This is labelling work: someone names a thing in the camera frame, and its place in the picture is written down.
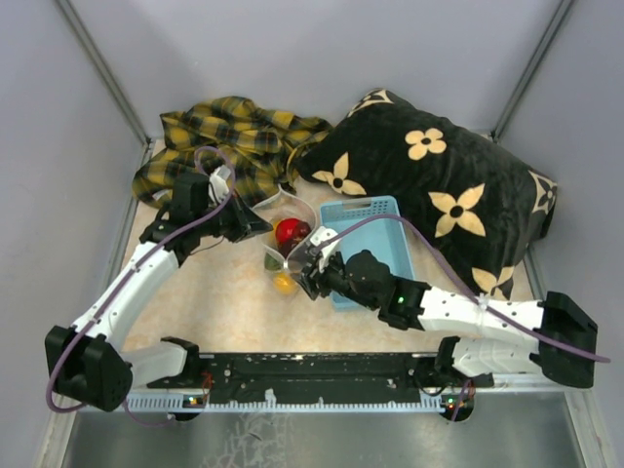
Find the small yellow fruit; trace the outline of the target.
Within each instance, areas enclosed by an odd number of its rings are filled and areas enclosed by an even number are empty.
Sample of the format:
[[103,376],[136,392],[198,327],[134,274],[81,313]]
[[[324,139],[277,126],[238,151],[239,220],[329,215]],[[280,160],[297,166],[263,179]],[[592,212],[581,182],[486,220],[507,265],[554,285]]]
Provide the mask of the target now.
[[296,281],[285,273],[278,273],[275,275],[272,279],[272,283],[276,291],[284,295],[293,294],[297,290]]

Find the orange yellow fruit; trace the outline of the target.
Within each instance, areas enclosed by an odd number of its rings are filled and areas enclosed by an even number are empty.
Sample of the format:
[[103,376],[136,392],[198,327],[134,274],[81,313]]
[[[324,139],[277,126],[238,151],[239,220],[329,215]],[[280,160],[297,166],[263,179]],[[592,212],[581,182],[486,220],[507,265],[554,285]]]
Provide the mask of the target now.
[[279,233],[279,226],[282,223],[282,219],[277,219],[275,220],[272,224],[273,224],[273,235],[277,237],[278,233]]

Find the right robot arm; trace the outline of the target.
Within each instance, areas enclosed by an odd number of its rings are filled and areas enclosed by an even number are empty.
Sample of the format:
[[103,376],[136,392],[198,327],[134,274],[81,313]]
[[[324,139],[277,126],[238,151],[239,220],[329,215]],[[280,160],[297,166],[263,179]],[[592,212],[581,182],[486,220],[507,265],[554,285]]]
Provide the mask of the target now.
[[568,295],[490,300],[399,277],[364,250],[310,254],[298,283],[311,299],[337,293],[376,312],[391,328],[445,332],[437,377],[458,385],[482,374],[542,374],[571,388],[594,384],[597,324]]

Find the large dark red fruit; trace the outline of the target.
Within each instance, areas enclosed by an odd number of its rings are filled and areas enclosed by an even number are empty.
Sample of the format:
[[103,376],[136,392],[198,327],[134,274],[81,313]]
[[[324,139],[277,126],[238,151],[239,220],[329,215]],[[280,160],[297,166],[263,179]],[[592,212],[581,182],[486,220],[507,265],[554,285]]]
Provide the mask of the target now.
[[278,252],[284,257],[287,257],[301,242],[302,240],[297,238],[286,240],[279,245]]

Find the black floral pillow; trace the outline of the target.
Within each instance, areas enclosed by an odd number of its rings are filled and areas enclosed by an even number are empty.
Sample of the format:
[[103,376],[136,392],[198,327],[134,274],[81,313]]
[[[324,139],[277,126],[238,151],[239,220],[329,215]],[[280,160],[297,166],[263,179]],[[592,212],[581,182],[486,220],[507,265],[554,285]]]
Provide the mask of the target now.
[[394,197],[472,292],[496,298],[511,297],[558,196],[554,180],[508,150],[383,88],[291,165],[338,194]]

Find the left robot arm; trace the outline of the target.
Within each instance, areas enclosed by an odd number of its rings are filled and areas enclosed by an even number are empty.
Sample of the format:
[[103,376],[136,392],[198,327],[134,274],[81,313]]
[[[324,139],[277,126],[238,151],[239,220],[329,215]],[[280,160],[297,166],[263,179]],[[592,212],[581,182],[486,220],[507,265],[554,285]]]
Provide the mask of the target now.
[[133,352],[123,350],[126,338],[145,306],[205,237],[238,243],[269,233],[261,218],[217,175],[184,175],[171,201],[160,208],[139,237],[133,255],[102,296],[70,326],[54,326],[44,345],[49,380],[46,403],[61,395],[85,406],[113,411],[135,388],[171,378],[179,385],[196,384],[203,364],[197,345],[178,338]]

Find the red apple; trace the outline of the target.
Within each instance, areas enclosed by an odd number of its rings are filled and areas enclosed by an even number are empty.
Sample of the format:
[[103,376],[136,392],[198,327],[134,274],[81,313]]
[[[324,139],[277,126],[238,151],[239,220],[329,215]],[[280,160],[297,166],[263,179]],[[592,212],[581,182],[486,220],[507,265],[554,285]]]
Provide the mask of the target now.
[[310,232],[311,226],[308,222],[295,217],[289,217],[283,219],[279,226],[279,233],[277,237],[274,237],[277,244],[280,245],[291,238],[303,240],[310,234]]

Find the green orange mango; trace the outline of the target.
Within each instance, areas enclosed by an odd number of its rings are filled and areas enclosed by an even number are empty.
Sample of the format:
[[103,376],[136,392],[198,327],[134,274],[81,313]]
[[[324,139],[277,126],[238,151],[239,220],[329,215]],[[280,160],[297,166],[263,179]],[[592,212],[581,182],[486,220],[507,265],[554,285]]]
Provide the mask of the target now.
[[264,256],[264,268],[270,272],[279,271],[282,269],[282,262],[267,253]]

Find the clear zip top bag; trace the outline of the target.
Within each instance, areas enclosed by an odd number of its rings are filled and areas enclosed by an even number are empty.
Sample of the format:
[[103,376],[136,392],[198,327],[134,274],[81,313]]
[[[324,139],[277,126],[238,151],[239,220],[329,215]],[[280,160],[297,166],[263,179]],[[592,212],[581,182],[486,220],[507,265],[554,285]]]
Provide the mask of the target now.
[[292,295],[298,290],[292,274],[297,261],[290,258],[317,227],[317,216],[308,203],[283,188],[256,204],[253,212],[272,227],[260,236],[264,271],[278,293]]

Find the light blue plastic basket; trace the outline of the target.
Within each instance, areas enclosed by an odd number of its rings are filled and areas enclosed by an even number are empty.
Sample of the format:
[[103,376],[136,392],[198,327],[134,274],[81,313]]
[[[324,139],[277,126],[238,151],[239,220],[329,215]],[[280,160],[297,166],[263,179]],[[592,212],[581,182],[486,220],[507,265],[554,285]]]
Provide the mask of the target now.
[[[397,201],[392,196],[327,202],[320,206],[321,224],[336,233],[374,215],[399,214]],[[392,274],[416,279],[405,228],[400,221],[377,219],[348,234],[338,244],[344,261],[362,250],[369,250],[390,268]]]

